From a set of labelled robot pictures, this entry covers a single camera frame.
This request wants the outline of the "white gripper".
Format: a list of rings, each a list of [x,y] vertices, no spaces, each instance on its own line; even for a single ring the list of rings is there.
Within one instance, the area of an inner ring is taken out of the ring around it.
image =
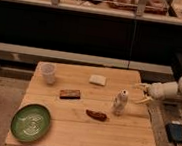
[[[136,89],[141,89],[144,92],[147,92],[151,95],[154,99],[163,99],[164,98],[164,88],[162,83],[153,83],[148,85],[148,83],[137,83],[134,85]],[[147,103],[152,101],[153,99],[150,96],[143,98],[142,100],[134,101],[135,104]]]

